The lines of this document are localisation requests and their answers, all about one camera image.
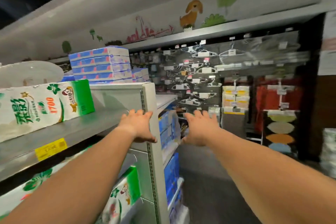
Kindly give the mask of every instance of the hand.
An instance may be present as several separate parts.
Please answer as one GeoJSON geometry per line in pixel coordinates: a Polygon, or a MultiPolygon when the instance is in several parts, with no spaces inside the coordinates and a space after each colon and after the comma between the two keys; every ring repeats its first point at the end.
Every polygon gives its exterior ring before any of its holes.
{"type": "Polygon", "coordinates": [[[193,144],[196,146],[205,146],[208,141],[209,132],[220,129],[217,122],[216,114],[212,114],[210,118],[207,111],[203,111],[203,115],[199,110],[194,112],[195,116],[185,113],[189,125],[189,134],[183,137],[182,142],[193,144]]]}
{"type": "Polygon", "coordinates": [[[153,137],[149,131],[149,119],[152,115],[153,112],[143,114],[142,110],[135,112],[135,110],[132,109],[129,111],[128,115],[123,114],[121,116],[120,123],[116,129],[131,133],[133,140],[137,143],[145,141],[156,143],[156,138],[153,137]]]}

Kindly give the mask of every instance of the aisle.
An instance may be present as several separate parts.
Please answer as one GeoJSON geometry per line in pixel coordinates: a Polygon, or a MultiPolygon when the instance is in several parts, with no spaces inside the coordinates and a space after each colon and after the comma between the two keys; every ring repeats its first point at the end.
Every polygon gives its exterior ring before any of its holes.
{"type": "Polygon", "coordinates": [[[260,224],[208,148],[182,145],[179,153],[183,200],[190,210],[190,224],[260,224]]]}

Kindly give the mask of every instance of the left hand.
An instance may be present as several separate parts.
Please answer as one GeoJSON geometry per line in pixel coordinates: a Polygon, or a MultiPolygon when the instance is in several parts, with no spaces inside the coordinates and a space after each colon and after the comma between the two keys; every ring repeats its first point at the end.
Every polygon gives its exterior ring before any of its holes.
{"type": "Polygon", "coordinates": [[[135,112],[134,109],[130,110],[128,115],[121,116],[120,123],[116,129],[124,130],[131,133],[134,142],[142,143],[145,141],[156,143],[156,138],[149,131],[149,119],[153,112],[146,112],[143,114],[142,110],[135,112]]]}

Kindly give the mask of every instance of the yellow price tag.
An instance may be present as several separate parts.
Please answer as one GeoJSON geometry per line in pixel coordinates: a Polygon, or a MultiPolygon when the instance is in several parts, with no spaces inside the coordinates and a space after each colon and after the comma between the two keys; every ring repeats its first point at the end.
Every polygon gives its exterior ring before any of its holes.
{"type": "Polygon", "coordinates": [[[35,149],[36,157],[39,161],[45,160],[65,149],[67,149],[67,143],[64,138],[58,139],[52,143],[48,143],[42,147],[35,149]]]}

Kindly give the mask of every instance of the brown dog cartoon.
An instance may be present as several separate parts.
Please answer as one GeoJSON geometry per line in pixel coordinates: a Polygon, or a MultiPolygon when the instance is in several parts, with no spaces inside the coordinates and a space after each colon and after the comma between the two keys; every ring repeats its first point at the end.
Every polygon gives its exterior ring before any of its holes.
{"type": "Polygon", "coordinates": [[[188,4],[187,9],[185,10],[185,13],[187,13],[187,15],[180,17],[181,27],[185,28],[185,27],[189,27],[190,25],[195,26],[195,21],[196,21],[198,12],[200,14],[203,13],[203,5],[201,1],[199,0],[191,1],[188,4]]]}

